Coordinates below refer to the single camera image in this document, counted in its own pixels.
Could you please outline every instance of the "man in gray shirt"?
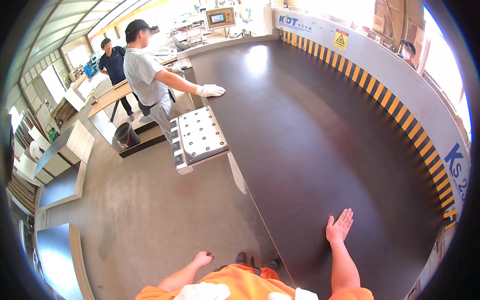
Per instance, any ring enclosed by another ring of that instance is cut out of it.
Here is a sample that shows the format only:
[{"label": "man in gray shirt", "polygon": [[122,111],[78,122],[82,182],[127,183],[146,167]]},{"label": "man in gray shirt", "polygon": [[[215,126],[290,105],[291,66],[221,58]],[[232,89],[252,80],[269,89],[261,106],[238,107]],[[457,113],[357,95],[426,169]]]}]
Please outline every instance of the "man in gray shirt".
[{"label": "man in gray shirt", "polygon": [[155,56],[142,51],[152,37],[152,28],[144,20],[135,20],[128,24],[125,35],[128,43],[123,62],[125,77],[140,102],[152,107],[150,117],[160,125],[171,144],[168,115],[172,108],[172,100],[168,94],[168,86],[202,97],[221,96],[225,89],[215,84],[193,84],[175,74],[182,73],[182,70],[164,67]]}]

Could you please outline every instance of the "orange shirt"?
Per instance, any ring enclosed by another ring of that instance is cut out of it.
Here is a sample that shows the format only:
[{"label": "orange shirt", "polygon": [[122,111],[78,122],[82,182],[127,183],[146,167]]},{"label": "orange shirt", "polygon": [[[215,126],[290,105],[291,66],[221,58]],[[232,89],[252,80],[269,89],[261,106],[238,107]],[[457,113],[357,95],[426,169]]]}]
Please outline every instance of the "orange shirt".
[{"label": "orange shirt", "polygon": [[[270,268],[262,268],[257,276],[251,267],[241,264],[231,264],[218,272],[212,272],[199,282],[223,283],[230,289],[228,300],[266,300],[268,294],[279,292],[295,298],[295,290],[278,278],[277,273]],[[152,286],[145,287],[135,300],[171,300],[180,290],[167,292]],[[366,288],[346,288],[338,291],[329,300],[373,300],[372,292]]]}]

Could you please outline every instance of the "white work glove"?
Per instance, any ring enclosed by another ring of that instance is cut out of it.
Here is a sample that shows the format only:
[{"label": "white work glove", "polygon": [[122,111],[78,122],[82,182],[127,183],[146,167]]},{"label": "white work glove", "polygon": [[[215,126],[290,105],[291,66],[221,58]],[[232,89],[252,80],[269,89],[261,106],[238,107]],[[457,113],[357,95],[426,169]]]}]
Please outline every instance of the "white work glove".
[{"label": "white work glove", "polygon": [[216,84],[197,85],[195,89],[195,95],[200,97],[221,96],[225,92],[225,89]]},{"label": "white work glove", "polygon": [[183,75],[185,73],[179,66],[172,67],[172,73],[176,73],[178,75]]}]

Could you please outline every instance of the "face mask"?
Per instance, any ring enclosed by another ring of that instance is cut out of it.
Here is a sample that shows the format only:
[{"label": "face mask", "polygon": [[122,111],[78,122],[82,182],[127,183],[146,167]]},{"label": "face mask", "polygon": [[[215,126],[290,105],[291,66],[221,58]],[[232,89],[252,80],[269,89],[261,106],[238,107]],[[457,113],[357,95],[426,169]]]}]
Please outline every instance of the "face mask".
[{"label": "face mask", "polygon": [[405,59],[405,60],[410,59],[410,53],[407,50],[405,50],[405,47],[403,47],[403,49],[402,49],[402,56],[403,56],[403,59]]}]

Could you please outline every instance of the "yellow and black warning stripe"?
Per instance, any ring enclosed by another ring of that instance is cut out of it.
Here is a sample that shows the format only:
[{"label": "yellow and black warning stripe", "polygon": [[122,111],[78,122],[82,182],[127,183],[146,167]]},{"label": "yellow and black warning stripe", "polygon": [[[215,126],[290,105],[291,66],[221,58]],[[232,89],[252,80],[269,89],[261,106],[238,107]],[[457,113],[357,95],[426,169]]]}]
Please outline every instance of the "yellow and black warning stripe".
[{"label": "yellow and black warning stripe", "polygon": [[432,189],[438,195],[444,212],[445,230],[455,226],[456,209],[448,210],[454,204],[454,197],[446,169],[432,141],[408,108],[375,77],[337,52],[285,30],[282,30],[280,34],[282,41],[328,63],[358,84],[380,103],[384,108],[383,111],[387,111],[388,115],[401,126],[420,153],[428,170],[426,174],[429,181],[433,180],[434,186],[432,186]]}]

